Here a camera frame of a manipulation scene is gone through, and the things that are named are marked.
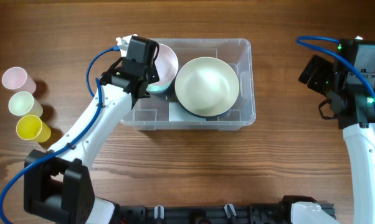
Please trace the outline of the pink plastic cup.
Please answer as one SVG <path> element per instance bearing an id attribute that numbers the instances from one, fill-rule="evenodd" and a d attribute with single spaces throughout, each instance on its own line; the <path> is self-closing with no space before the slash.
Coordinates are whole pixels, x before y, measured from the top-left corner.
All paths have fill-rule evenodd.
<path id="1" fill-rule="evenodd" d="M 12 67 L 6 70 L 2 76 L 2 85 L 15 92 L 27 91 L 33 94 L 36 91 L 36 83 L 22 67 Z"/>

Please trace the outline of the yellow plastic cup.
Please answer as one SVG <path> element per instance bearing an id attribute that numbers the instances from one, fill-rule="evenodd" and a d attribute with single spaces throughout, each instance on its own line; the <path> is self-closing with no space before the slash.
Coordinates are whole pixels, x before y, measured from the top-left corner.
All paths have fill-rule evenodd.
<path id="1" fill-rule="evenodd" d="M 50 138 L 51 130 L 38 116 L 23 116 L 16 125 L 17 135 L 26 141 L 45 142 Z"/>

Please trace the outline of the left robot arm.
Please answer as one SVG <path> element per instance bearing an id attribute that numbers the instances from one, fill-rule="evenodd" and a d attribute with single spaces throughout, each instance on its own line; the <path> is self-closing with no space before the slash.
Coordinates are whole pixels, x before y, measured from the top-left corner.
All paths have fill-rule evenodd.
<path id="1" fill-rule="evenodd" d="M 96 80 L 97 92 L 71 129 L 47 152 L 25 160 L 24 210 L 55 223 L 111 223 L 116 204 L 95 196 L 90 169 L 115 126 L 158 82 L 159 44 L 132 36 L 126 54 Z"/>

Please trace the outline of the pink plastic bowl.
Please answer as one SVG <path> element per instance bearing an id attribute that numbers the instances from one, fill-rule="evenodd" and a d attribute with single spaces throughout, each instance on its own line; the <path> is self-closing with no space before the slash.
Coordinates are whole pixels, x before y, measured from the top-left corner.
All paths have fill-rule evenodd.
<path id="1" fill-rule="evenodd" d="M 155 61 L 159 80 L 172 79 L 176 77 L 179 62 L 175 52 L 167 45 L 159 45 L 159 54 Z"/>

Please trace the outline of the pale green plastic cup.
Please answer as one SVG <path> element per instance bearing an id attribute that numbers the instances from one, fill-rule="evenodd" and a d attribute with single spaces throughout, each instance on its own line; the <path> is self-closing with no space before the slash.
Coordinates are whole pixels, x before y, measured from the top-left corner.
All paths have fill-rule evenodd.
<path id="1" fill-rule="evenodd" d="M 32 114 L 41 117 L 43 114 L 42 105 L 28 91 L 20 91 L 14 94 L 9 100 L 8 108 L 15 116 Z"/>

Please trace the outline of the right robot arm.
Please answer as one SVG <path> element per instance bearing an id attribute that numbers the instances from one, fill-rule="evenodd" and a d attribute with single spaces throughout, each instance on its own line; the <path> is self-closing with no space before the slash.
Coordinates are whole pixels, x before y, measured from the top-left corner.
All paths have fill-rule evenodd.
<path id="1" fill-rule="evenodd" d="M 311 44 L 318 36 L 300 36 L 296 42 L 334 58 L 314 55 L 299 81 L 323 96 L 331 119 L 338 121 L 349 154 L 354 195 L 354 223 L 375 223 L 375 42 L 322 37 L 336 44 L 332 52 Z"/>

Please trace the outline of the mint green plastic bowl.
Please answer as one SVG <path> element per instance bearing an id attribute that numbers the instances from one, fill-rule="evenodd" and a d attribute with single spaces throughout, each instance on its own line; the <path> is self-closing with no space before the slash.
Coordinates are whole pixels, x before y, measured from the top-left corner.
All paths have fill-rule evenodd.
<path id="1" fill-rule="evenodd" d="M 172 84 L 172 79 L 163 79 L 156 83 L 149 84 L 146 91 L 153 94 L 165 92 Z"/>

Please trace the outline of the cream plastic plate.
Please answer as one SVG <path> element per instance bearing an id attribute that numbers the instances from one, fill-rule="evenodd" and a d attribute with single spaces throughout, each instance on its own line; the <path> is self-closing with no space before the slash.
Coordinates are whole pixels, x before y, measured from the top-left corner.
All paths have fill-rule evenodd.
<path id="1" fill-rule="evenodd" d="M 236 102 L 240 84 L 232 67 L 224 61 L 199 57 L 180 69 L 174 89 L 178 101 L 209 105 L 221 100 Z"/>

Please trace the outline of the dark blue plate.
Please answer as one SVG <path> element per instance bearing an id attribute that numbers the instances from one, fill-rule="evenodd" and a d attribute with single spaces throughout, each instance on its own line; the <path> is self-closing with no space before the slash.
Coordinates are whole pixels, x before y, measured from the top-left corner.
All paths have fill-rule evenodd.
<path id="1" fill-rule="evenodd" d="M 200 118 L 213 118 L 228 112 L 234 105 L 235 101 L 214 101 L 209 105 L 201 105 L 200 103 L 197 104 L 196 101 L 193 103 L 178 101 L 178 103 L 186 112 L 193 116 Z"/>

